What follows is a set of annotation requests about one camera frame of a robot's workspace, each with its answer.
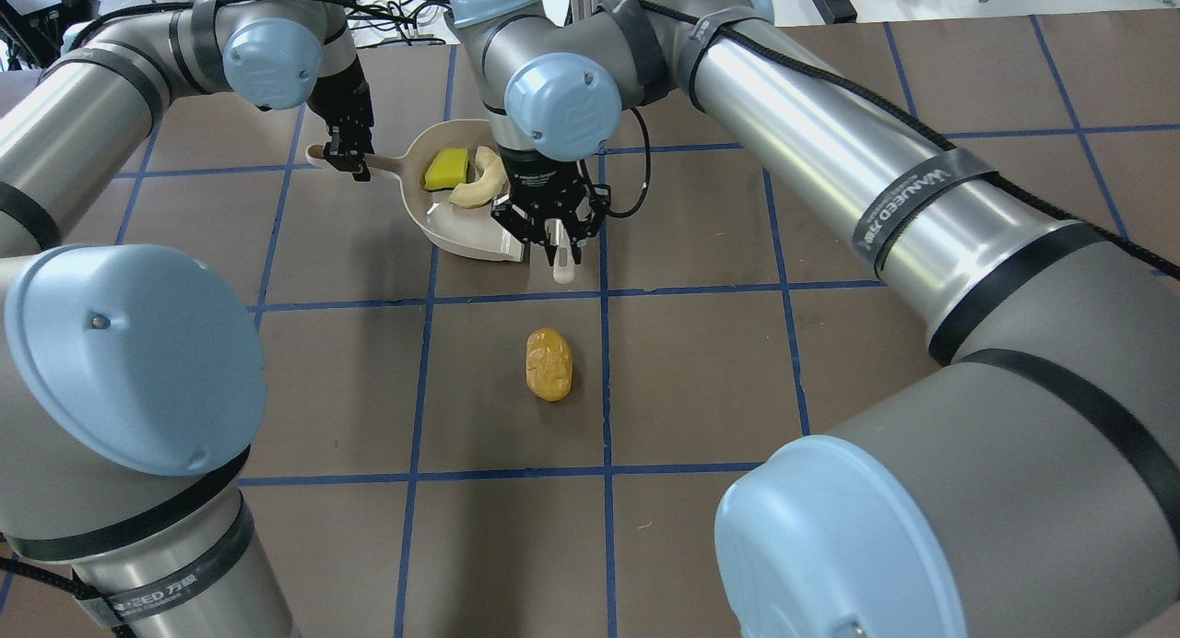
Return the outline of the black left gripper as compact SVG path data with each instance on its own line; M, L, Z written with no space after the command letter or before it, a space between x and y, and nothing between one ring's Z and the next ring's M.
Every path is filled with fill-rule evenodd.
M322 147L322 160L337 171L350 172L354 180L371 180L374 113L362 63L320 77L313 85L309 108L327 125L329 138Z

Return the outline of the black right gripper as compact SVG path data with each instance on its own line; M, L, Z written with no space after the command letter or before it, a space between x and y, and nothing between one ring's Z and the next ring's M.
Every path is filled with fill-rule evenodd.
M575 265L583 263L583 246L607 221L611 188L595 183L579 162L555 160L535 149L498 146L507 171L507 193L490 206L490 218L514 239L542 248L549 268L556 265L553 225L566 226Z

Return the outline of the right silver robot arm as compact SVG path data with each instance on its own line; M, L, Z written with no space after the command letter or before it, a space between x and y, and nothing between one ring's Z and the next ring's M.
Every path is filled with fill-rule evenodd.
M1034 195L1176 257L1176 11L792 28ZM645 110L653 195L573 288L440 254L404 637L738 637L730 484L935 369L926 330L725 131Z

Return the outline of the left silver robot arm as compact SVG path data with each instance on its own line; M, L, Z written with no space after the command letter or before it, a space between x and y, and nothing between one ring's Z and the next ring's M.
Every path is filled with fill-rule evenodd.
M4 572L118 637L299 637L240 491L268 387L225 279L160 244L68 244L173 101L309 101L363 172L348 0L186 0L78 29L4 116Z

